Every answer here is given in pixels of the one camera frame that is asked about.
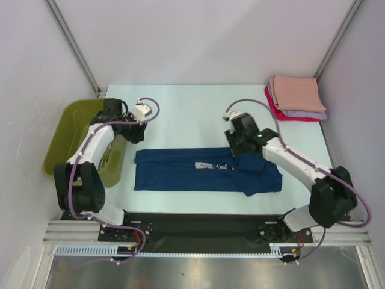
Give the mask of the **dark blue t shirt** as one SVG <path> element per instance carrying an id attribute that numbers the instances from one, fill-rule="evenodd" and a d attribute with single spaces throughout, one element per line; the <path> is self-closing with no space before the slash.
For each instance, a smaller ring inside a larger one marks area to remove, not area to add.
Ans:
<path id="1" fill-rule="evenodd" d="M 250 197 L 282 190 L 277 166 L 230 148 L 143 149 L 135 156 L 136 191 L 240 192 Z"/>

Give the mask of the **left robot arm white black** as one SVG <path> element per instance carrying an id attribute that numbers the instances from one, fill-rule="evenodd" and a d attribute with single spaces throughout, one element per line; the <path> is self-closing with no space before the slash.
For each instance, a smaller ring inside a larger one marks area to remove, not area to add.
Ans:
<path id="1" fill-rule="evenodd" d="M 106 199 L 98 168 L 108 147 L 118 136 L 137 144 L 144 140 L 146 118 L 152 108 L 141 99 L 129 110 L 125 101 L 109 98 L 91 118 L 87 135 L 65 163 L 54 167 L 59 206 L 74 219 L 98 219 L 113 225 L 112 234 L 121 241 L 132 236 L 133 226 L 124 220 L 125 211 Z"/>

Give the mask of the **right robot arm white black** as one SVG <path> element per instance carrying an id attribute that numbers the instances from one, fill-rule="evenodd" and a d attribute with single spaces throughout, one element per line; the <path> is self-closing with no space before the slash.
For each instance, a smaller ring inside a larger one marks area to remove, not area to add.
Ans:
<path id="1" fill-rule="evenodd" d="M 248 113 L 225 113 L 224 120 L 230 123 L 225 135 L 234 155 L 254 153 L 284 169 L 310 192 L 307 205 L 280 217 L 277 233 L 283 241 L 292 241 L 307 227 L 330 228 L 357 206 L 346 168 L 331 169 L 306 159 L 290 149 L 277 132 L 269 128 L 260 130 Z"/>

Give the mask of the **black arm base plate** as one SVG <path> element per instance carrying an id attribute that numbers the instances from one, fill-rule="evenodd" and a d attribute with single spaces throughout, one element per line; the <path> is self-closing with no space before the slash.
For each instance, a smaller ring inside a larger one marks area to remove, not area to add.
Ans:
<path id="1" fill-rule="evenodd" d="M 271 243 L 314 243 L 310 228 L 291 232 L 273 214 L 130 213 L 123 224 L 145 233 L 144 253 L 257 254 Z"/>

